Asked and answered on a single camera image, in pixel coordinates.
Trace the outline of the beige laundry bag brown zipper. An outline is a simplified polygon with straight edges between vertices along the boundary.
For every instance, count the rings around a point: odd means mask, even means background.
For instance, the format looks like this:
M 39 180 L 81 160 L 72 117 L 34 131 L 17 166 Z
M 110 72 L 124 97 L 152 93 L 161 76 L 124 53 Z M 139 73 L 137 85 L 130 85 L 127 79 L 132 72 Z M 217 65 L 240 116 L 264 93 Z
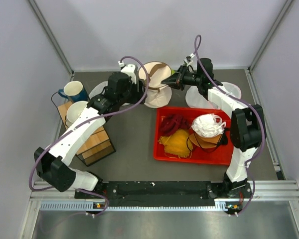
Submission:
M 161 82 L 172 75 L 172 69 L 163 62 L 147 62 L 144 67 L 149 75 L 149 89 L 144 105 L 149 108 L 167 106 L 172 97 L 171 88 Z

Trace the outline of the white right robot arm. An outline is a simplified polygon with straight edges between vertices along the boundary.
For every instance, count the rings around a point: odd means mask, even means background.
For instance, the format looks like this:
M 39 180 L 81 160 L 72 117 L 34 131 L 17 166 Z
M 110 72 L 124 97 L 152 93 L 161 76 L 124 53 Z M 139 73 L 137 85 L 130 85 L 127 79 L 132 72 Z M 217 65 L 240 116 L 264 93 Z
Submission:
M 230 139 L 234 145 L 232 159 L 224 174 L 222 191 L 228 197 L 236 196 L 247 185 L 250 163 L 261 154 L 266 140 L 264 112 L 260 105 L 251 105 L 226 91 L 214 79 L 213 64 L 209 58 L 200 58 L 197 69 L 190 71 L 184 64 L 162 80 L 162 84 L 183 90 L 196 86 L 200 95 L 214 103 L 231 119 Z

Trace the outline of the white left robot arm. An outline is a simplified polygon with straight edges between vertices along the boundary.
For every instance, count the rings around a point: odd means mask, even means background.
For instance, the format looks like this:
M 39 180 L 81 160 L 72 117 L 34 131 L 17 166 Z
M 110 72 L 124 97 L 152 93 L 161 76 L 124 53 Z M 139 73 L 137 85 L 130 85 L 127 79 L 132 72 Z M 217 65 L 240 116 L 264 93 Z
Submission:
M 119 62 L 119 66 L 120 71 L 108 78 L 105 89 L 89 100 L 66 132 L 46 148 L 39 147 L 35 151 L 31 175 L 37 174 L 59 192 L 73 188 L 86 190 L 94 198 L 102 194 L 103 185 L 97 176 L 72 169 L 69 165 L 97 129 L 112 116 L 126 112 L 126 109 L 121 109 L 122 105 L 128 103 L 133 109 L 144 103 L 149 81 L 139 79 L 137 65 Z

